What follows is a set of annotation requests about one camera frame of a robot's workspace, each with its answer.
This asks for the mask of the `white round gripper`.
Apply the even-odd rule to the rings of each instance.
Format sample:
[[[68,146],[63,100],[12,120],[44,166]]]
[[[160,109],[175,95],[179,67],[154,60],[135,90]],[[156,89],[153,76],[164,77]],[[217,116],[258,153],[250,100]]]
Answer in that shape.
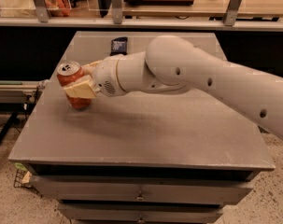
[[[126,91],[121,87],[117,76],[121,58],[122,55],[116,55],[84,64],[82,70],[86,76],[63,86],[64,92],[71,98],[93,99],[98,86],[101,93],[108,97],[125,95]]]

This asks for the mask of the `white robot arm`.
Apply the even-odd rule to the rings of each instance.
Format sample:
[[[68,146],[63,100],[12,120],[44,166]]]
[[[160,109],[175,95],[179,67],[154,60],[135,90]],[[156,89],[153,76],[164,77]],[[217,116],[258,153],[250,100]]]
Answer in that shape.
[[[173,35],[147,48],[83,66],[83,76],[63,86],[72,98],[203,91],[283,140],[283,78],[223,61]]]

